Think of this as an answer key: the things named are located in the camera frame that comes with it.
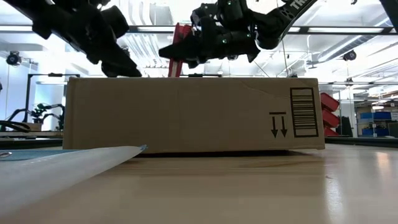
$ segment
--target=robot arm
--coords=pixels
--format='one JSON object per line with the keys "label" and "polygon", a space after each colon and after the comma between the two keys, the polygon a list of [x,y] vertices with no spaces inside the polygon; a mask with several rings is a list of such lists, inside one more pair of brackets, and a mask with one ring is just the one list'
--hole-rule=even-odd
{"label": "robot arm", "polygon": [[293,23],[317,0],[286,0],[268,14],[248,9],[246,0],[202,4],[191,15],[196,28],[181,42],[159,50],[159,55],[194,68],[213,58],[234,59],[246,54],[252,62],[262,49],[276,48]]}
{"label": "robot arm", "polygon": [[140,77],[137,65],[116,40],[129,26],[121,11],[113,6],[100,11],[109,0],[5,0],[33,22],[32,30],[44,39],[55,34],[73,48],[84,52],[108,77]]}

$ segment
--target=wooden table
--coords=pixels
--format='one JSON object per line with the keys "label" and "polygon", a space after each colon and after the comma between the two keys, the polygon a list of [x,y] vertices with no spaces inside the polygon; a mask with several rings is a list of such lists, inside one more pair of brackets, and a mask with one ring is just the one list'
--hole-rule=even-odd
{"label": "wooden table", "polygon": [[397,223],[398,152],[132,159],[0,223]]}

